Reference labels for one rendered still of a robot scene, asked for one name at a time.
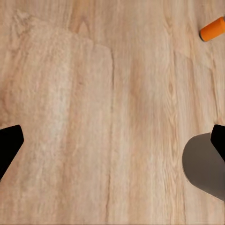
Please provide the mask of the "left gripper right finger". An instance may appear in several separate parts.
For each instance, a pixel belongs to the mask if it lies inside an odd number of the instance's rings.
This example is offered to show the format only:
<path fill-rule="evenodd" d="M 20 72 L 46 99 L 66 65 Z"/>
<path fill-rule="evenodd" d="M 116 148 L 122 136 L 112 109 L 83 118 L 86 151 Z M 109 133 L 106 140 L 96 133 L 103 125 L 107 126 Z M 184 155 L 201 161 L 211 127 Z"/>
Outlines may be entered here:
<path fill-rule="evenodd" d="M 210 140 L 222 159 L 225 161 L 225 127 L 214 125 Z"/>

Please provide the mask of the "trash can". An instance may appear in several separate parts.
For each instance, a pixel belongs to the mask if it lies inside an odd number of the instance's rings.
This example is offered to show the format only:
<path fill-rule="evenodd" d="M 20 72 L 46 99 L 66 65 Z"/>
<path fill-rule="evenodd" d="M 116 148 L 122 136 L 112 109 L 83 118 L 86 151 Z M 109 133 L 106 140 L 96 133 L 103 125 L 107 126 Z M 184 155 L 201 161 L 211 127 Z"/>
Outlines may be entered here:
<path fill-rule="evenodd" d="M 196 135 L 187 142 L 182 165 L 193 186 L 225 202 L 225 161 L 213 146 L 211 135 Z"/>

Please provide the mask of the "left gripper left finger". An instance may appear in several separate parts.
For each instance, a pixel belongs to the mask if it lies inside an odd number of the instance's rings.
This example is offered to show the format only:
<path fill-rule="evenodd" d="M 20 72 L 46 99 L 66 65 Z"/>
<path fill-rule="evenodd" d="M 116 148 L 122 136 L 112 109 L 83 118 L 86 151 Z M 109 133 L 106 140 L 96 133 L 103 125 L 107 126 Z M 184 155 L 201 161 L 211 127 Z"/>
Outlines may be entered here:
<path fill-rule="evenodd" d="M 0 130 L 0 180 L 24 142 L 20 125 Z"/>

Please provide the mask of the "can of soda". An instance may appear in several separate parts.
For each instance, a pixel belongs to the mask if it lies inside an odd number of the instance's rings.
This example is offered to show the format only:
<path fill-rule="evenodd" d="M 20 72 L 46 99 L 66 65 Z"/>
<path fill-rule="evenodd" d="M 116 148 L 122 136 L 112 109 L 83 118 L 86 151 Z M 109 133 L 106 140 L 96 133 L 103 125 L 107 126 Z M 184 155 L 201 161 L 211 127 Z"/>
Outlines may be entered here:
<path fill-rule="evenodd" d="M 200 38 L 207 42 L 225 32 L 225 16 L 218 18 L 200 30 Z"/>

